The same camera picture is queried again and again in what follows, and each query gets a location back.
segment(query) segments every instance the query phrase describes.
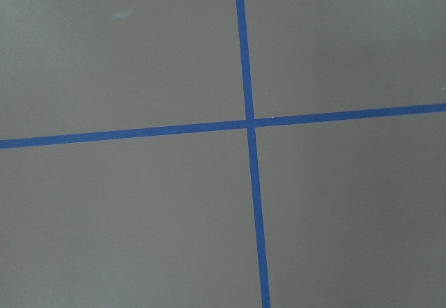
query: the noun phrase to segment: blue painter's tape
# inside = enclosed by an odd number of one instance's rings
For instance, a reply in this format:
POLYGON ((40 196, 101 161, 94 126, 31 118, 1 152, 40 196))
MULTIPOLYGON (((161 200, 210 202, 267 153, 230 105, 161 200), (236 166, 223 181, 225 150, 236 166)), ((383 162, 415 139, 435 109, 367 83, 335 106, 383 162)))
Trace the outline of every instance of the blue painter's tape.
POLYGON ((251 68, 249 65, 249 46, 245 14, 245 0, 236 0, 236 8, 238 20, 238 38, 240 41, 240 60, 242 64, 243 76, 243 94, 245 96, 249 167, 251 172, 252 201, 254 206, 254 225, 256 228, 260 290, 262 307, 270 308, 270 288, 268 281, 268 265, 266 261, 265 231, 263 228, 263 211, 261 201, 256 129, 254 120, 254 101, 252 99, 251 68))
POLYGON ((192 132, 214 132, 218 130, 234 130, 243 128, 246 128, 246 121, 237 120, 237 121, 222 121, 222 122, 211 122, 211 123, 196 123, 191 125, 171 125, 166 127, 114 130, 110 132, 87 132, 84 134, 29 137, 26 139, 5 139, 5 140, 0 140, 0 149, 23 148, 27 146, 48 146, 52 144, 105 141, 110 139, 132 139, 135 137, 188 134, 192 132))
POLYGON ((298 125, 301 123, 355 120, 359 118, 379 118, 384 116, 436 113, 441 111, 446 111, 446 103, 405 106, 405 107, 378 108, 378 109, 363 109, 360 111, 338 111, 334 113, 280 116, 277 118, 258 118, 256 119, 255 123, 256 127, 268 127, 273 125, 298 125))

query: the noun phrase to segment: blue tape line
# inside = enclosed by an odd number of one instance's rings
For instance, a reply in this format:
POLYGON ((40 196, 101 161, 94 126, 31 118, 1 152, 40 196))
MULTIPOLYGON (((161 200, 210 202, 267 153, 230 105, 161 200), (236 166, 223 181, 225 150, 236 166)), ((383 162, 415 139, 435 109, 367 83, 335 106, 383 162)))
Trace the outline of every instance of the blue tape line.
POLYGON ((256 229, 257 258, 259 262, 260 289, 262 307, 270 308, 270 289, 268 265, 266 261, 265 231, 260 189, 259 161, 257 155, 256 126, 254 120, 254 102, 252 99, 251 68, 249 65, 249 46, 245 14, 245 0, 236 0, 238 38, 240 41, 240 59, 242 64, 243 94, 247 122, 247 140, 249 167, 251 172, 252 201, 254 206, 254 224, 256 229))
MULTIPOLYGON (((360 111, 339 111, 295 116, 280 116, 277 118, 257 118, 255 127, 272 127, 275 125, 298 125, 302 123, 317 123, 324 121, 355 120, 359 118, 379 118, 384 116, 400 116, 446 112, 446 103, 418 105, 405 107, 389 107, 380 109, 364 109, 360 111)), ((0 149, 24 148, 28 146, 48 146, 54 144, 106 141, 110 139, 132 139, 135 137, 152 137, 160 135, 187 134, 193 132, 213 132, 218 130, 234 130, 247 128, 247 121, 222 121, 211 123, 195 123, 191 125, 172 125, 166 127, 114 130, 110 132, 87 132, 82 134, 67 134, 23 139, 0 140, 0 149)))
POLYGON ((301 123, 355 120, 359 118, 379 118, 384 116, 436 113, 440 111, 446 111, 446 103, 405 106, 405 107, 378 108, 378 109, 363 109, 360 111, 339 111, 334 113, 280 116, 277 118, 258 118, 256 119, 255 123, 256 127, 269 127, 273 125, 298 125, 301 123))
POLYGON ((166 127, 114 130, 110 132, 87 132, 84 134, 29 137, 26 139, 5 139, 5 140, 0 140, 0 149, 23 148, 27 146, 48 146, 52 144, 105 141, 110 139, 132 139, 135 137, 188 134, 193 132, 214 132, 218 130, 234 130, 243 128, 246 128, 246 121, 237 120, 237 121, 222 121, 222 122, 211 122, 211 123, 196 123, 191 125, 171 125, 166 127))

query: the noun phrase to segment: white mark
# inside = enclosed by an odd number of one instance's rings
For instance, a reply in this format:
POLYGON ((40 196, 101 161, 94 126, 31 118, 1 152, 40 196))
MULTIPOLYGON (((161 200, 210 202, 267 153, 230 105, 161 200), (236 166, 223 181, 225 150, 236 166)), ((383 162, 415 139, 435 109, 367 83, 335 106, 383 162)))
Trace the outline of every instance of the white mark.
POLYGON ((137 4, 133 5, 132 7, 123 8, 121 10, 117 10, 115 13, 111 15, 112 19, 125 19, 126 17, 129 17, 132 15, 132 13, 137 9, 137 4))

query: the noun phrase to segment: gray floor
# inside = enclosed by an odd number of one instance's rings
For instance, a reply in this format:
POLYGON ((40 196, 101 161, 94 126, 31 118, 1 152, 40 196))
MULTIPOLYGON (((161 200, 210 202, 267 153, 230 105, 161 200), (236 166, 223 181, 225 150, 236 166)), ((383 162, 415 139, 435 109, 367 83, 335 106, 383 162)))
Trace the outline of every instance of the gray floor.
MULTIPOLYGON (((446 102, 446 0, 245 0, 256 117, 446 102)), ((1 0, 0 139, 245 119, 236 0, 1 0)), ((271 307, 446 305, 446 113, 257 129, 271 307)), ((261 307, 246 130, 0 150, 0 306, 261 307)))

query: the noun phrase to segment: gray surface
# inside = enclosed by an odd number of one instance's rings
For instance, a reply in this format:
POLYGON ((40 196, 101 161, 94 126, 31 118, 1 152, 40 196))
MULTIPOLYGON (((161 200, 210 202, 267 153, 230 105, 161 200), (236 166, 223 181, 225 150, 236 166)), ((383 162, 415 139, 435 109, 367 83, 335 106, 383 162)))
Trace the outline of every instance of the gray surface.
POLYGON ((260 307, 244 131, 0 162, 2 307, 260 307))
POLYGON ((257 131, 272 307, 444 307, 445 119, 257 131))
POLYGON ((245 115, 235 0, 1 0, 0 18, 0 139, 245 115))
MULTIPOLYGON (((246 0, 256 117, 446 102, 446 0, 246 0)), ((0 139, 243 119, 235 0, 1 0, 0 139)), ((444 307, 446 114, 257 131, 272 308, 444 307)), ((0 150, 0 307, 260 307, 246 131, 0 150)))
POLYGON ((446 0, 246 0, 257 117, 446 101, 446 0))

